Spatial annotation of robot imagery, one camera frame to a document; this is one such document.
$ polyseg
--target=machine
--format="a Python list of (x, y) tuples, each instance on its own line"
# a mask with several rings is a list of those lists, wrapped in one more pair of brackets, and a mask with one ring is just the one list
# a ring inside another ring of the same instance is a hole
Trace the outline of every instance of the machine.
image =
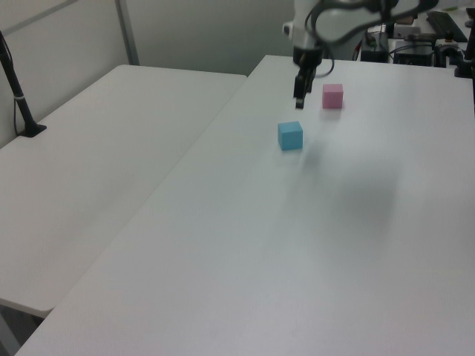
[(344, 43), (371, 26), (423, 13), (437, 3), (438, 0), (295, 0), (295, 18), (284, 24), (284, 33), (293, 41), (294, 63), (300, 68), (295, 77), (296, 108), (304, 108), (313, 79), (326, 75), (316, 75), (316, 69), (324, 51), (333, 59), (329, 45)]

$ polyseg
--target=white wall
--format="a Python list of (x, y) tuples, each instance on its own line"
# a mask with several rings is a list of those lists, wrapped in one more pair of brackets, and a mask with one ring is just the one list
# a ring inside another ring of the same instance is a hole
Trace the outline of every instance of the white wall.
[(141, 65), (249, 75), (266, 54), (291, 56), (282, 24), (293, 0), (122, 0)]
[(66, 0), (0, 0), (0, 30), (25, 22)]
[[(117, 65), (128, 64), (114, 0), (76, 1), (5, 38), (36, 121)], [(17, 122), (21, 127), (21, 115)], [(0, 147), (14, 136), (13, 95), (0, 69)]]

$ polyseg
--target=tabletop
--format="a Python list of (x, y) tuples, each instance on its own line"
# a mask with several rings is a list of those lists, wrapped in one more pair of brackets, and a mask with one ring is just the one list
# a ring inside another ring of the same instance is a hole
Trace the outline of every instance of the tabletop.
[(18, 356), (473, 354), (471, 81), (337, 61), (297, 111), (296, 73), (259, 64)]
[(119, 66), (0, 150), (0, 304), (44, 317), (246, 77)]

